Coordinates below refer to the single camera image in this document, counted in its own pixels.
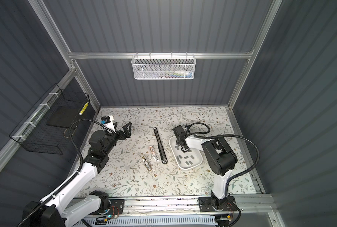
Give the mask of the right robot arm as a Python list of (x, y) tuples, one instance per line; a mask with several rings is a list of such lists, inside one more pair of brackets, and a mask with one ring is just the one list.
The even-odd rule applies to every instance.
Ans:
[(217, 211), (224, 209), (228, 202), (229, 178), (238, 158), (224, 138), (200, 138), (182, 126), (173, 128), (176, 145), (183, 152), (197, 149), (205, 154), (209, 167), (214, 172), (214, 185), (211, 190), (211, 204)]

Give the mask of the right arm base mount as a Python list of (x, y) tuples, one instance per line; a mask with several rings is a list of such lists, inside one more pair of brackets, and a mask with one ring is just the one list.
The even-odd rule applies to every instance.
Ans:
[(223, 199), (217, 199), (215, 196), (199, 197), (197, 200), (201, 212), (229, 212), (233, 213), (238, 209), (235, 206), (235, 198), (227, 196)]

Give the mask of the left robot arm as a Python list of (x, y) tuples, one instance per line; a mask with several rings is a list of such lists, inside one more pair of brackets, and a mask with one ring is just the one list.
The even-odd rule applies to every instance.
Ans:
[(111, 204), (109, 195), (101, 191), (93, 191), (88, 197), (70, 206), (70, 202), (91, 179), (105, 167), (109, 161), (109, 153), (119, 140), (131, 137), (132, 123), (128, 122), (122, 130), (111, 116), (103, 117), (96, 123), (102, 127), (90, 138), (91, 148), (86, 157), (78, 152), (80, 164), (60, 186), (38, 202), (30, 202), (23, 211), (20, 227), (72, 227), (91, 213), (110, 217), (119, 214), (119, 209)]

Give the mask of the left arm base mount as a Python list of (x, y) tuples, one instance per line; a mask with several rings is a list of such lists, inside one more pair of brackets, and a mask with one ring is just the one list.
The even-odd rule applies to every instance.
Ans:
[(109, 205), (107, 208), (104, 208), (102, 211), (98, 211), (101, 215), (121, 215), (123, 214), (125, 206), (125, 200), (123, 199), (113, 199), (109, 200)]

